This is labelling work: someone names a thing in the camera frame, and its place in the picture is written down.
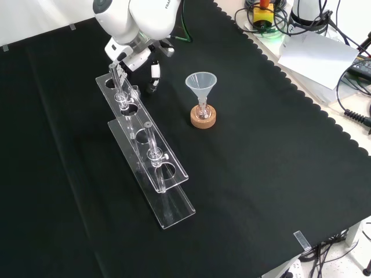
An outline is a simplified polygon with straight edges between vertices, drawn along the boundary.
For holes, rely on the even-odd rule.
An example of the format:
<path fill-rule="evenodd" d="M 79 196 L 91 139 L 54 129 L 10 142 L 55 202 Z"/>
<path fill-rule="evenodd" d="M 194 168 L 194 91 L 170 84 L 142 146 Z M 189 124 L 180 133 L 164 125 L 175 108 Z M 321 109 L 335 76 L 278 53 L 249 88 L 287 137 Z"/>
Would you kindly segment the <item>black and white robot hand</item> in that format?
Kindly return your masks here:
<path fill-rule="evenodd" d="M 112 63 L 126 77 L 142 67 L 157 50 L 168 57 L 174 54 L 174 47 L 167 39 L 156 41 L 148 38 L 135 38 L 131 43 L 121 45 L 112 37 L 104 50 Z"/>

